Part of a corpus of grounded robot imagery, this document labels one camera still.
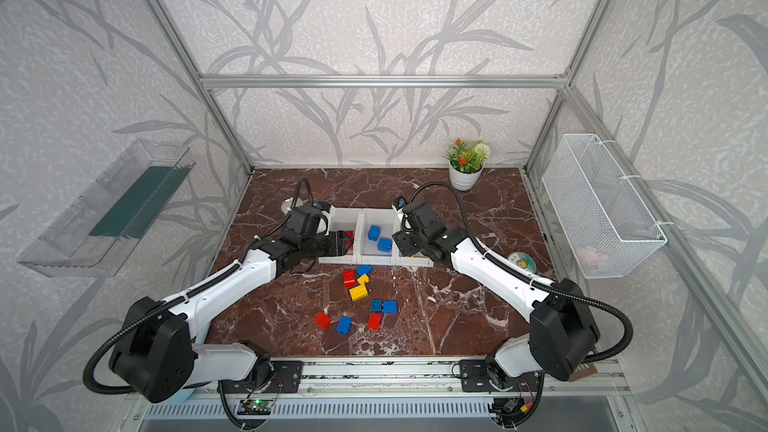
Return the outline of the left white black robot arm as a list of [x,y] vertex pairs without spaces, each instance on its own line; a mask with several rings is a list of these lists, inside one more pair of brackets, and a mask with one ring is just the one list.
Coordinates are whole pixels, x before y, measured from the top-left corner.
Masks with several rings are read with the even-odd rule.
[[84,386],[100,395],[137,392],[159,403],[185,388],[252,379],[265,353],[243,343],[194,340],[225,309],[302,260],[346,255],[353,240],[332,230],[334,212],[327,202],[297,206],[279,230],[254,240],[226,268],[160,301],[136,301],[122,328],[86,362]]

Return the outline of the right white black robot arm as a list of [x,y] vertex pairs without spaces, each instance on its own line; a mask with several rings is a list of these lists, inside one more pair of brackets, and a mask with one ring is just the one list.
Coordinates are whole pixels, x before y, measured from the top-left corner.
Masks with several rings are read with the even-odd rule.
[[[401,230],[393,235],[404,255],[420,253],[472,278],[506,301],[529,324],[528,332],[508,339],[486,356],[494,387],[505,390],[527,373],[544,372],[567,381],[578,366],[612,358],[631,344],[634,329],[618,308],[586,297],[570,279],[553,281],[530,272],[482,244],[466,225],[448,227],[423,199],[399,197],[394,210]],[[605,312],[623,327],[616,344],[594,347],[601,333],[592,311]]]

